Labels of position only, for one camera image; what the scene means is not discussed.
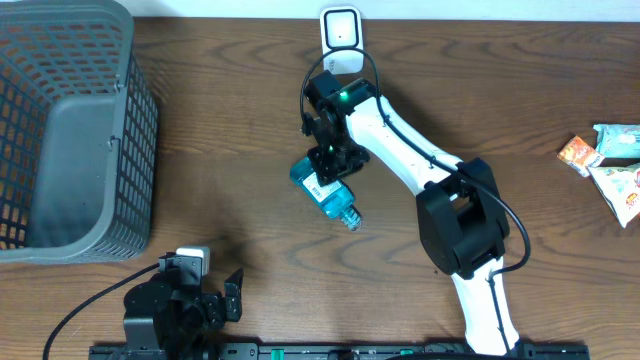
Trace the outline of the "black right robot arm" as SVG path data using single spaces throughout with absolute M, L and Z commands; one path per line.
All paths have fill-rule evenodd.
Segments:
M 381 160 L 415 197 L 420 242 L 454 282 L 467 344 L 478 354 L 512 354 L 519 334 L 501 275 L 509 225 L 491 168 L 434 145 L 363 78 L 342 85 L 323 72 L 304 82 L 301 97 L 314 110 L 302 114 L 302 131 L 317 142 L 307 157 L 318 183 Z

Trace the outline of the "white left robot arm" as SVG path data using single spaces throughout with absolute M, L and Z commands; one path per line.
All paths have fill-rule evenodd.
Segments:
M 121 359 L 217 359 L 206 334 L 242 316 L 244 272 L 237 269 L 224 290 L 203 291 L 210 251 L 181 247 L 158 260 L 158 272 L 124 297 L 125 349 Z

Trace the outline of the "blue Listerine mouthwash bottle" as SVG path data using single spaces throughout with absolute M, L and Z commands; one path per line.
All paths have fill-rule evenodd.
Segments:
M 341 180 L 321 185 L 307 157 L 291 167 L 289 176 L 329 219 L 341 220 L 351 231 L 361 227 L 362 218 L 354 206 L 355 197 Z

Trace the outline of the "small orange box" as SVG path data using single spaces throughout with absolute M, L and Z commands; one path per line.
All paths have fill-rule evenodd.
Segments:
M 574 136 L 557 154 L 557 158 L 573 168 L 582 177 L 589 177 L 589 169 L 599 167 L 605 160 L 604 155 L 579 136 Z

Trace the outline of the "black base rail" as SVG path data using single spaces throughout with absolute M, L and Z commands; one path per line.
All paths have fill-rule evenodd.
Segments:
M 346 345 L 258 345 L 226 343 L 207 345 L 184 356 L 205 360 L 424 360 L 481 359 L 462 343 L 430 343 L 425 345 L 346 346 Z M 519 343 L 505 356 L 516 360 L 590 360 L 585 345 Z

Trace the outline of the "grey plastic mesh basket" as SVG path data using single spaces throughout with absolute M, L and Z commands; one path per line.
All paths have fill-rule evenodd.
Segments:
M 1 6 L 1 259 L 117 262 L 150 239 L 158 108 L 114 1 Z

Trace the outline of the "white barcode scanner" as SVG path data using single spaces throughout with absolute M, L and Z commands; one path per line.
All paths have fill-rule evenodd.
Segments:
M 334 75 L 355 74 L 364 66 L 361 14 L 353 6 L 330 7 L 320 14 L 323 67 Z

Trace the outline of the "yellow wet wipes packet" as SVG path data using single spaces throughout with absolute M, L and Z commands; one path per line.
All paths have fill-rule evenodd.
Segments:
M 639 164 L 589 169 L 596 187 L 622 228 L 639 215 Z

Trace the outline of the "light blue tissue pack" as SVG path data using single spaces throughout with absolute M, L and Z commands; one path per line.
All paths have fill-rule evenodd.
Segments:
M 639 126 L 595 124 L 596 150 L 607 158 L 639 158 Z

